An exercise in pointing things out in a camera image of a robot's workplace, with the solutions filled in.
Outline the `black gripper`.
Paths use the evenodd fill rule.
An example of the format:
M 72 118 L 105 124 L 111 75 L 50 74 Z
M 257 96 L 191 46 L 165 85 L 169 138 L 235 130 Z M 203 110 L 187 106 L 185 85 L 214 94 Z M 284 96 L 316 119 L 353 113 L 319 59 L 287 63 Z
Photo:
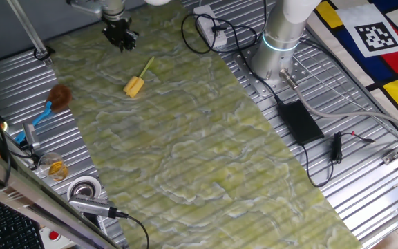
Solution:
M 111 21 L 103 17 L 102 21 L 106 24 L 102 33 L 112 45 L 119 48 L 120 52 L 124 50 L 124 47 L 127 50 L 135 48 L 139 33 L 131 30 L 132 19 Z

